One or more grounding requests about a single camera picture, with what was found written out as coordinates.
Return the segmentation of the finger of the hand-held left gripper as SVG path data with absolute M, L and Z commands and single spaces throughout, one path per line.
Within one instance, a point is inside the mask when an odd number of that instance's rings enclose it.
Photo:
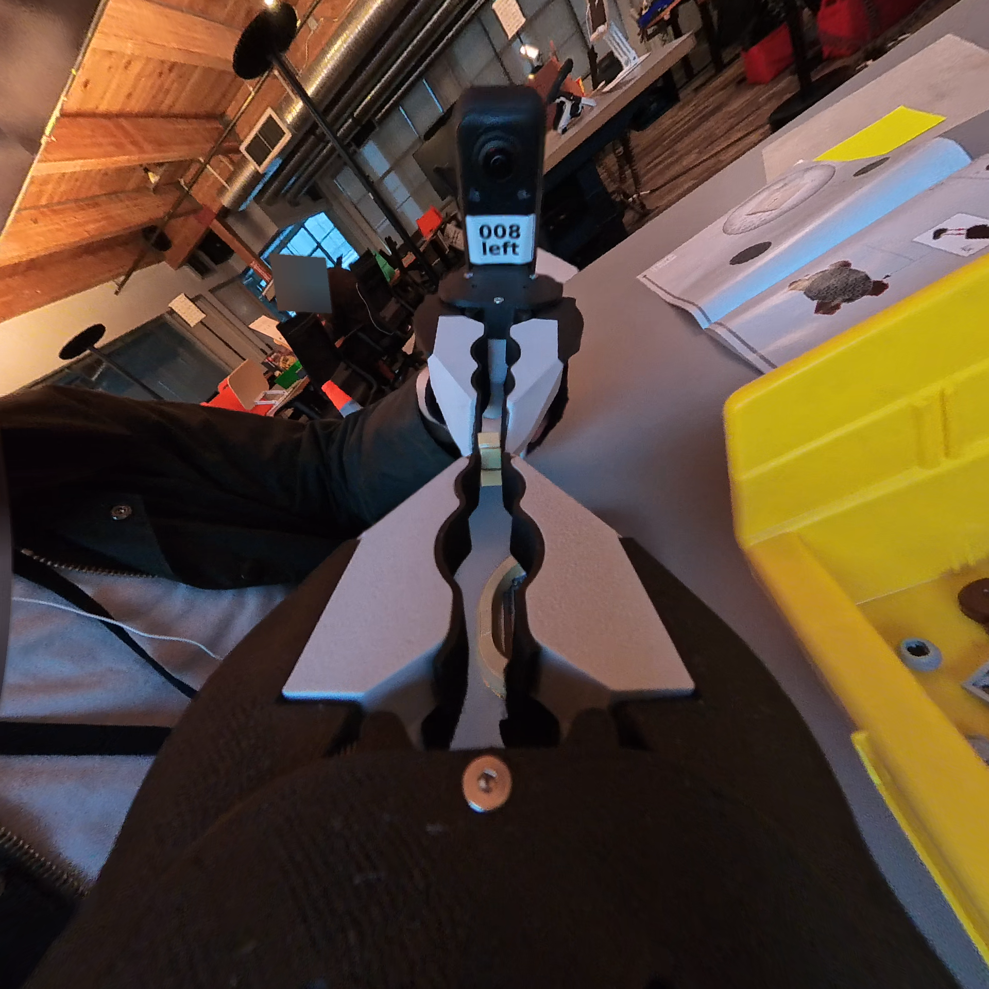
M 429 382 L 450 435 L 463 456 L 484 455 L 484 421 L 499 418 L 499 385 L 490 377 L 484 324 L 467 315 L 440 315 L 428 359 Z
M 518 355 L 507 367 L 501 386 L 501 449 L 506 455 L 520 455 L 560 389 L 559 321 L 530 318 L 511 327 L 506 342 L 517 346 Z

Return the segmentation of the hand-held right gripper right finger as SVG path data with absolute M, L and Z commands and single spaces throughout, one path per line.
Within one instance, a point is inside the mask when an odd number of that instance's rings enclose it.
M 505 464 L 502 492 L 521 570 L 502 674 L 505 746 L 555 746 L 587 710 L 691 696 L 616 531 L 522 458 Z

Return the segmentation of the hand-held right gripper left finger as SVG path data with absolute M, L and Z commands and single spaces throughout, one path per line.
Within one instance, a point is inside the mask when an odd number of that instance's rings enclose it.
M 466 696 L 469 644 L 455 575 L 469 556 L 474 459 L 462 457 L 335 552 L 345 562 L 282 689 L 397 715 L 414 742 L 449 748 Z

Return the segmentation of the yellow plastic bin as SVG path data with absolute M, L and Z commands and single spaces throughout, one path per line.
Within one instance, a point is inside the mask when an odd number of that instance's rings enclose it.
M 739 389 L 724 410 L 736 538 L 840 700 L 859 758 L 983 958 L 987 257 Z M 898 646 L 944 660 L 915 672 Z

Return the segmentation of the pile of brown toy bricks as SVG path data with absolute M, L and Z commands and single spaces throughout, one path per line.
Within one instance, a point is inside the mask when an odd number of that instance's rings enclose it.
M 988 632 L 988 578 L 981 577 L 961 587 L 957 594 L 960 613 Z M 923 638 L 906 638 L 898 646 L 901 661 L 915 672 L 933 672 L 944 660 L 940 647 Z M 988 663 L 984 662 L 962 684 L 965 690 L 988 702 Z

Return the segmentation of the person's left forearm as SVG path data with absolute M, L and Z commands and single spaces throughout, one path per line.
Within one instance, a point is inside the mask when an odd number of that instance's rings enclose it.
M 414 383 L 310 422 L 44 387 L 1 426 L 17 548 L 213 590 L 300 583 L 459 457 Z

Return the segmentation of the grey desk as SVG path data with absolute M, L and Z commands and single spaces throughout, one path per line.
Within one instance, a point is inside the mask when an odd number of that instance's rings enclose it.
M 561 425 L 535 466 L 633 539 L 698 696 L 621 711 L 635 747 L 730 791 L 835 881 L 841 919 L 882 901 L 902 931 L 872 987 L 987 987 L 987 966 L 869 779 L 847 715 L 753 577 L 734 534 L 722 412 L 756 374 L 638 274 L 765 183 L 762 120 L 785 90 L 691 91 L 646 135 L 662 211 L 568 287 L 585 317 Z

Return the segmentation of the tan tape roll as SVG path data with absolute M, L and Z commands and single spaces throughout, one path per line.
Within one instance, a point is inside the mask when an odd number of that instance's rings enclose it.
M 511 555 L 491 573 L 476 608 L 476 646 L 472 669 L 490 693 L 506 699 L 505 676 L 513 656 L 517 591 L 526 571 Z

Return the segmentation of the grey work table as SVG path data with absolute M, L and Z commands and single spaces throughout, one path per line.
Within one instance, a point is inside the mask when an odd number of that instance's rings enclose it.
M 693 32 L 643 57 L 621 79 L 617 87 L 593 93 L 594 107 L 586 110 L 565 134 L 547 135 L 544 161 L 545 178 L 564 177 L 581 167 L 609 142 L 621 138 L 628 129 L 634 105 L 694 49 Z

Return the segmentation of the red storage bin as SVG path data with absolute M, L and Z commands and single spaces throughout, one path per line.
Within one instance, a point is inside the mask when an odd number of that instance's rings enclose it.
M 816 17 L 825 60 L 851 56 L 894 26 L 915 6 L 901 1 L 802 2 Z M 748 2 L 741 48 L 748 83 L 772 81 L 794 64 L 782 2 Z

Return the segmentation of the open instruction booklet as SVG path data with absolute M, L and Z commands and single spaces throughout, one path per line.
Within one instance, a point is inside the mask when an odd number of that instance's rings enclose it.
M 985 254 L 987 168 L 945 137 L 802 162 L 638 278 L 770 372 Z

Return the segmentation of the person's torso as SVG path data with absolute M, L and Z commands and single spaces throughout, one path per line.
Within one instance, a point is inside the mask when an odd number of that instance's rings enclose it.
M 2 984 L 331 986 L 275 787 L 348 711 L 282 699 L 287 590 L 15 565 L 2 823 L 55 872 L 2 839 Z

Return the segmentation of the yellow sticky note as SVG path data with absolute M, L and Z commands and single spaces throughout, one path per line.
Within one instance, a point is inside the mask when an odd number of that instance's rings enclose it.
M 906 106 L 897 107 L 876 122 L 818 155 L 820 162 L 849 162 L 889 155 L 945 121 L 945 117 Z

